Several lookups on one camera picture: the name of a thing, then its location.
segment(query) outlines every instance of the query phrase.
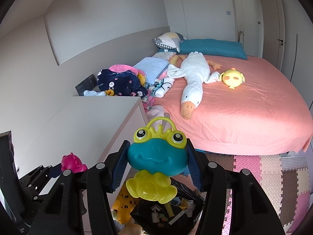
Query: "light blue pillow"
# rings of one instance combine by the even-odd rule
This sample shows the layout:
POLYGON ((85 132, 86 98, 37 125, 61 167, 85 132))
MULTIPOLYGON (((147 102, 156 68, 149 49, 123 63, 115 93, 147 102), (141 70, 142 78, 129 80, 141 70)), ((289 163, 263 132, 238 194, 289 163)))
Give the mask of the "light blue pillow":
POLYGON ((247 60, 247 55, 240 42, 220 41, 215 39, 192 39, 180 43, 181 54, 198 51, 203 55, 234 57, 247 60))
POLYGON ((158 57, 143 58, 134 67, 146 74, 146 84, 153 85, 155 79, 165 71, 169 62, 158 57))

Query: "floor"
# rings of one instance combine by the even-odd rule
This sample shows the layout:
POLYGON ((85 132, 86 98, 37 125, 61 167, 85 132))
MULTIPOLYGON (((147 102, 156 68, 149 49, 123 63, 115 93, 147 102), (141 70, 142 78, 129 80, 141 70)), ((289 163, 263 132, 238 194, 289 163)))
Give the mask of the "floor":
POLYGON ((305 155, 308 161, 308 166, 309 166, 309 178, 310 178, 310 192, 311 192, 311 197, 310 197, 310 206, 313 204, 313 140, 311 141, 311 144, 309 145, 308 149, 306 152, 300 151, 299 153, 295 153, 293 151, 289 152, 289 155, 294 156, 294 155, 305 155))

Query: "yellow chick plush toy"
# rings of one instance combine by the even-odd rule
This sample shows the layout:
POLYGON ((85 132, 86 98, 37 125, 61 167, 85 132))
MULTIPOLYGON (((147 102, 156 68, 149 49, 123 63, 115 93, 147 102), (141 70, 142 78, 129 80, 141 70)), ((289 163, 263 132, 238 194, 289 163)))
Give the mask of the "yellow chick plush toy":
POLYGON ((235 87, 245 82, 245 77, 235 68, 223 72, 219 79, 223 80, 223 82, 231 89, 235 89, 235 87))

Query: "teal pillow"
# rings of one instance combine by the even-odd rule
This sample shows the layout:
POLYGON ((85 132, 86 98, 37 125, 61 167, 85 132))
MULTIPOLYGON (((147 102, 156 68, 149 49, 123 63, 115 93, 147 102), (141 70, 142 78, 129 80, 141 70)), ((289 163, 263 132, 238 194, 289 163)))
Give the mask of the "teal pillow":
POLYGON ((179 46, 180 52, 177 53, 178 55, 198 51, 203 55, 224 56, 248 60, 240 42, 220 41, 215 39, 192 39, 184 40, 179 46))

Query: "foam floor mat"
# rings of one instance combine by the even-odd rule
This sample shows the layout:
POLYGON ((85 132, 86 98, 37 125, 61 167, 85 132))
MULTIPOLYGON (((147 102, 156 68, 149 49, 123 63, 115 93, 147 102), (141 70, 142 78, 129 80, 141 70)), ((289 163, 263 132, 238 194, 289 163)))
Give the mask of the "foam floor mat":
MULTIPOLYGON (((210 161, 224 169, 240 171, 249 169, 270 199, 284 227, 293 232, 309 209, 309 170, 306 158, 268 156, 221 155, 205 153, 210 161)), ((231 191, 227 192, 223 235, 229 234, 231 191)))

